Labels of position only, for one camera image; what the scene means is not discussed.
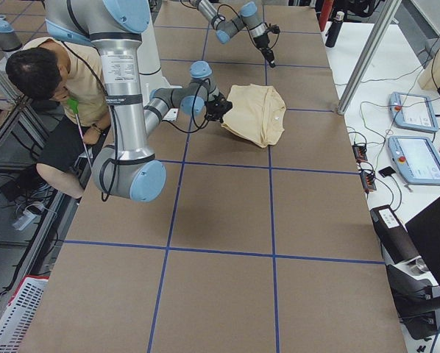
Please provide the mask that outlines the third robot arm at edge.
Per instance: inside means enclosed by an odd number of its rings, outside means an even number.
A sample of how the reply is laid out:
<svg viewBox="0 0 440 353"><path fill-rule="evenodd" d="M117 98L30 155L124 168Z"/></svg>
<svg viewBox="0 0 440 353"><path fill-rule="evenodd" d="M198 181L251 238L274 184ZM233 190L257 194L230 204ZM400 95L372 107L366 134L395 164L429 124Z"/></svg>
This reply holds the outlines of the third robot arm at edge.
<svg viewBox="0 0 440 353"><path fill-rule="evenodd" d="M0 51L12 53L22 48L22 42L3 15L0 15Z"/></svg>

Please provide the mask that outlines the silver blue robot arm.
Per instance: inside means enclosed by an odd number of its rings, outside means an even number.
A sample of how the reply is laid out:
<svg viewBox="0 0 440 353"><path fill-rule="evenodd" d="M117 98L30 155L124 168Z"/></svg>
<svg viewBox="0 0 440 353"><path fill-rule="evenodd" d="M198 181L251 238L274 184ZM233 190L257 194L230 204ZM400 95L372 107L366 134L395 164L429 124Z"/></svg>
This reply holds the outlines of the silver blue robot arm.
<svg viewBox="0 0 440 353"><path fill-rule="evenodd" d="M104 94L110 109L114 142L93 163L93 181L101 192L150 202L166 182L148 136L169 110L220 121L233 105L219 91L210 66L195 62L185 88L158 88L143 102L138 49L151 20L147 1L47 1L48 33L61 42L97 49L102 60Z"/></svg>
<svg viewBox="0 0 440 353"><path fill-rule="evenodd" d="M246 30L252 45L262 54L270 68L276 67L273 48L280 36L276 24L266 23L259 15L253 1L244 4L239 11L228 4L214 7L210 1L180 1L181 5L199 11L216 33L222 43L228 43L238 33Z"/></svg>

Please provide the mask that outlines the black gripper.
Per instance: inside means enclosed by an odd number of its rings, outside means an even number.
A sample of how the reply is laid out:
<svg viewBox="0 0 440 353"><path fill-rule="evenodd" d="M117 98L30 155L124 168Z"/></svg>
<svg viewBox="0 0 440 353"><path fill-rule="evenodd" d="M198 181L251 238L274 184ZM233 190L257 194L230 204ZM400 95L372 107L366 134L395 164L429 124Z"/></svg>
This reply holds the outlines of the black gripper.
<svg viewBox="0 0 440 353"><path fill-rule="evenodd" d="M255 37L255 46L266 59L271 68L276 66L274 52L269 47L270 40L268 35L259 35Z"/></svg>
<svg viewBox="0 0 440 353"><path fill-rule="evenodd" d="M213 95L213 100L207 101L205 106L205 119L207 121L222 122L224 115L233 108L233 103L228 101L222 93L219 93Z"/></svg>

